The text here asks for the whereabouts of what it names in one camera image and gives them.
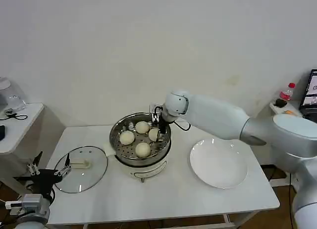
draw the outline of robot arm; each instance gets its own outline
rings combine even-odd
[[[304,148],[307,157],[317,156],[317,124],[304,118],[279,114],[258,120],[250,118],[243,109],[224,101],[176,91],[167,95],[161,118],[164,123],[170,124],[178,117],[221,139],[239,139],[249,145],[269,143],[272,148],[279,148],[295,156],[303,155],[301,150]],[[307,185],[301,186],[293,204],[299,229],[317,227],[314,214],[317,211],[317,186],[308,188]],[[313,190],[307,194],[307,188]]]

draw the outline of plastic bottle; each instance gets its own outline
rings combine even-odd
[[[280,92],[279,97],[283,100],[290,100],[293,95],[294,88],[295,88],[295,83],[290,83],[288,85],[288,88]]]

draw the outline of glass lid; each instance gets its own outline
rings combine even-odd
[[[64,167],[67,154],[57,165],[56,170]],[[104,176],[108,159],[104,151],[95,146],[82,146],[69,152],[71,171],[55,186],[65,193],[80,193],[90,189]]]

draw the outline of wooden floor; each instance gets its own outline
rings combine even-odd
[[[270,178],[273,173],[273,168],[264,168],[265,175]],[[274,172],[273,179],[284,177],[284,173],[280,170]],[[280,201],[280,207],[275,210],[260,212],[253,218],[243,224],[239,229],[292,229],[289,216],[289,187],[276,187],[274,191]],[[295,191],[291,189],[291,201],[295,196]],[[0,199],[4,201],[17,199],[17,193],[13,192],[5,185],[0,186]],[[0,222],[8,220],[8,211],[0,209]],[[89,229],[156,229],[167,228],[175,226],[195,226],[203,224],[223,223],[222,216],[210,217],[193,217],[181,219],[168,219],[168,220],[154,220],[154,221],[141,221],[141,222],[128,222],[128,223],[108,223],[108,224],[94,224],[89,225]],[[14,228],[13,226],[4,227],[5,229]],[[73,225],[72,229],[82,229],[82,225]]]

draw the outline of stainless steel steamer basket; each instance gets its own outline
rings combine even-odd
[[[161,135],[157,142],[153,142],[149,139],[148,133],[140,134],[136,132],[134,126],[140,121],[149,123],[150,128],[155,127],[149,113],[135,113],[119,120],[112,127],[109,136],[110,144],[116,151],[117,160],[129,167],[147,167],[156,164],[168,154],[171,146],[170,126],[166,126],[166,134]],[[134,142],[130,145],[122,145],[119,140],[120,134],[126,130],[130,130],[135,136]],[[151,154],[147,158],[136,156],[135,147],[141,142],[147,142],[151,147]]]

